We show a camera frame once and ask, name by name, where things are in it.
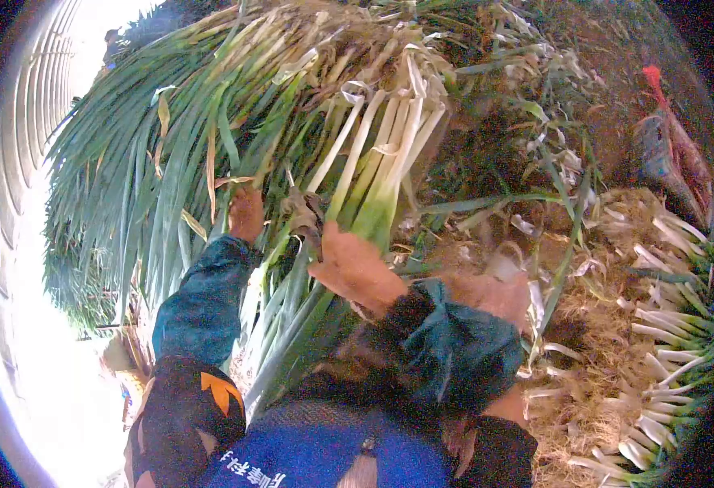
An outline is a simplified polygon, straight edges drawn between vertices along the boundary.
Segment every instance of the sleeve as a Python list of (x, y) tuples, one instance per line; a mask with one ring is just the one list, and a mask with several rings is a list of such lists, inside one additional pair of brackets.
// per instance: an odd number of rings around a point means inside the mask
[(248, 242), (229, 235), (205, 248), (159, 307), (152, 336), (157, 359), (179, 355), (221, 365), (240, 335), (242, 290), (261, 260)]
[(469, 468), (452, 488), (531, 488), (538, 442), (517, 423), (482, 417)]
[(513, 385), (522, 363), (516, 327), (451, 301), (440, 279), (414, 283), (380, 325), (399, 341), (415, 401), (479, 415)]
[(194, 486), (211, 455), (244, 436), (242, 396), (218, 368), (185, 357), (162, 358), (152, 375), (124, 450), (127, 479)]

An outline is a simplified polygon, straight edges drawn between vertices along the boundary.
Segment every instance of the bright light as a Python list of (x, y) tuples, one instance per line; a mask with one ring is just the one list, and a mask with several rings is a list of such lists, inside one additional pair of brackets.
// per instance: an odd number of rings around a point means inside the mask
[[(105, 54), (105, 34), (137, 20), (161, 3), (149, 0), (85, 0), (70, 28), (70, 86), (83, 95)], [(99, 377), (95, 350), (104, 341), (76, 342), (63, 313), (44, 295), (41, 282), (45, 238), (46, 169), (24, 196), (13, 281), (13, 336), (18, 395), (2, 381), (8, 405), (30, 450), (60, 486), (99, 486), (124, 465), (124, 401), (118, 384)]]

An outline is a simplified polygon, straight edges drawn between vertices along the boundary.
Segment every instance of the orange logo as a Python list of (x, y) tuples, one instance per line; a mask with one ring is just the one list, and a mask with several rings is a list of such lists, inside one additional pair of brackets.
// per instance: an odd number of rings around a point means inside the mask
[(216, 378), (208, 373), (200, 373), (200, 376), (202, 378), (202, 391), (208, 388), (211, 389), (211, 394), (213, 395), (216, 405), (219, 405), (219, 408), (221, 408), (225, 416), (230, 411), (230, 395), (235, 397), (237, 404), (241, 406), (241, 413), (245, 415), (243, 399), (241, 398), (240, 392), (237, 391), (237, 388), (231, 385), (230, 382)]

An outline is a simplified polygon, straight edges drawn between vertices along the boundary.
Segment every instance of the dark green sleeve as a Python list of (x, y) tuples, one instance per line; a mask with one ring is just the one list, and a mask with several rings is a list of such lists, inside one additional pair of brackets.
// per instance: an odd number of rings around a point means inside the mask
[(479, 415), (515, 383), (522, 363), (517, 328), (451, 301), (440, 279), (411, 286), (383, 326), (403, 350), (401, 369), (416, 378), (415, 401)]

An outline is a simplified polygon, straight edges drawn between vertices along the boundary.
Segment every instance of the worker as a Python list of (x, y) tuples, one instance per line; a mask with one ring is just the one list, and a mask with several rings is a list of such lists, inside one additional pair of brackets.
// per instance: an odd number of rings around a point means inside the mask
[(107, 49), (105, 55), (102, 57), (102, 62), (105, 65), (106, 70), (112, 70), (116, 67), (116, 63), (113, 62), (113, 56), (119, 51), (118, 40), (120, 36), (118, 35), (118, 29), (111, 29), (105, 34), (105, 44)]
[[(386, 344), (402, 352), (402, 375), (352, 382), (315, 370), (247, 430), (248, 405), (219, 366), (239, 336), (239, 297), (261, 259), (253, 249), (261, 194), (237, 189), (228, 218), (229, 234), (206, 247), (157, 314), (157, 364), (124, 451), (130, 486), (531, 486), (537, 443), (515, 384), (517, 328), (451, 302), (439, 279), (405, 283), (378, 249), (335, 222), (325, 224), (323, 262), (309, 274), (370, 310)], [(441, 438), (444, 411), (469, 415), (458, 457)]]

